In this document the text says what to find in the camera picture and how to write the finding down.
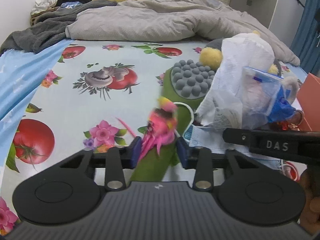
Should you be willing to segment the person's right hand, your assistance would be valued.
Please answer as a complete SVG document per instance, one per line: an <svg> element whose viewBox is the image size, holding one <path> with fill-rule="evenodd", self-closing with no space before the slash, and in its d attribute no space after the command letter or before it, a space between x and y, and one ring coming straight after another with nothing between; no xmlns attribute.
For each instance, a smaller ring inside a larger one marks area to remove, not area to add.
<svg viewBox="0 0 320 240"><path fill-rule="evenodd" d="M300 225L314 235L319 232L319 197L315 197L311 191L311 180L307 168L300 176L299 184L304 189L306 202L300 215Z"/></svg>

